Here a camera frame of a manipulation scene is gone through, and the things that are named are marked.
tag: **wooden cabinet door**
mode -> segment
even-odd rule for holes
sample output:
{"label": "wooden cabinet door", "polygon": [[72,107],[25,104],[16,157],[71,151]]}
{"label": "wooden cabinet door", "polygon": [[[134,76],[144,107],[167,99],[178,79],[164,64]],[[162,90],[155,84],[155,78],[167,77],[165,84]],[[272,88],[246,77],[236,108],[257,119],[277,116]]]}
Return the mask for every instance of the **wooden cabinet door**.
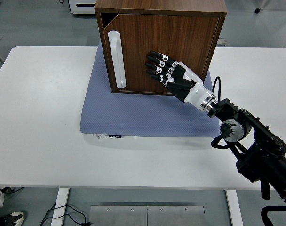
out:
{"label": "wooden cabinet door", "polygon": [[[185,63],[199,77],[205,75],[205,65],[212,46],[219,17],[160,16],[117,14],[104,27],[106,60],[113,92],[167,94],[163,84],[146,73],[146,55],[150,50],[169,55]],[[118,89],[112,64],[108,32],[120,33],[126,87]]]}

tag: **shoe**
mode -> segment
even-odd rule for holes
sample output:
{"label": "shoe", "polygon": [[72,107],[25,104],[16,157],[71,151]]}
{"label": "shoe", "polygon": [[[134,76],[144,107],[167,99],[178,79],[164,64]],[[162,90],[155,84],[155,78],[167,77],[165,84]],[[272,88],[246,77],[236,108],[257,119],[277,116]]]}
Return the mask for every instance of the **shoe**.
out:
{"label": "shoe", "polygon": [[0,217],[0,226],[21,226],[24,221],[22,212],[14,212]]}

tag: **label tag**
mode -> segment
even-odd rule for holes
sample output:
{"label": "label tag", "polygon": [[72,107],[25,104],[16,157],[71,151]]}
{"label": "label tag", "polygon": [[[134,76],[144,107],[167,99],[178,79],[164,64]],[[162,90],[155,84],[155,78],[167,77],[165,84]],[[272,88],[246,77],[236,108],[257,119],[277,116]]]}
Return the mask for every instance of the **label tag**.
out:
{"label": "label tag", "polygon": [[110,138],[122,138],[122,135],[109,135]]}

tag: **metal plate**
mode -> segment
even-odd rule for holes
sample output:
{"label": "metal plate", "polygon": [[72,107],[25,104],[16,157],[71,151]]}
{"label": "metal plate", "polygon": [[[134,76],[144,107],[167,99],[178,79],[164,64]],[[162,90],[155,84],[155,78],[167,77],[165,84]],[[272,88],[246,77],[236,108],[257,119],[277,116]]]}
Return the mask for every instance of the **metal plate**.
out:
{"label": "metal plate", "polygon": [[89,221],[94,226],[207,225],[203,206],[91,206]]}
{"label": "metal plate", "polygon": [[148,206],[148,226],[206,226],[203,206]]}
{"label": "metal plate", "polygon": [[91,206],[94,226],[146,226],[146,206]]}

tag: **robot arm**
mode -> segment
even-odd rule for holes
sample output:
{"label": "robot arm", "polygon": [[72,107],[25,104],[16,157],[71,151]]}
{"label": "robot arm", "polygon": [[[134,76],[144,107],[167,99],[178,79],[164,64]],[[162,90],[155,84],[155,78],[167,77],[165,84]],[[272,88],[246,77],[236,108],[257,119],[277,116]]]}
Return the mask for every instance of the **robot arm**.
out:
{"label": "robot arm", "polygon": [[[193,104],[197,109],[206,111],[208,116],[222,121],[220,135],[211,146],[218,149],[231,149],[237,158],[238,173],[251,182],[261,182],[264,199],[270,199],[270,184],[286,203],[286,144],[269,131],[245,109],[239,109],[230,100],[216,101],[215,95],[203,86],[202,80],[186,65],[168,56],[151,51],[147,58],[153,64],[146,63],[151,70],[147,73],[153,79],[163,83],[167,89],[183,102]],[[245,148],[239,141],[244,139],[254,128],[255,142]],[[218,143],[224,139],[225,146]],[[262,219],[265,225],[272,223],[267,218],[267,211],[286,211],[286,208],[263,208]]]}

